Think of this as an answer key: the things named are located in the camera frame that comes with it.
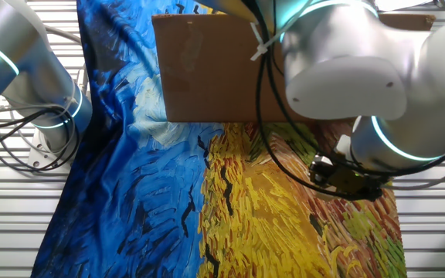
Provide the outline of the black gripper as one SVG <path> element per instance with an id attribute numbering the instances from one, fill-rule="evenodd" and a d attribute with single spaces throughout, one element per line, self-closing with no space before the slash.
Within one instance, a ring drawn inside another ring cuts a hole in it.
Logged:
<path id="1" fill-rule="evenodd" d="M 376 201 L 383 195 L 382 179 L 360 175 L 344 167 L 335 169 L 333 162 L 323 155 L 314 156 L 310 171 L 313 172 L 310 175 L 312 186 L 321 194 L 333 195 L 340 192 L 346 194 L 346 198 L 350 201 L 367 200 L 370 202 Z M 331 175 L 329 183 L 321 175 Z"/>

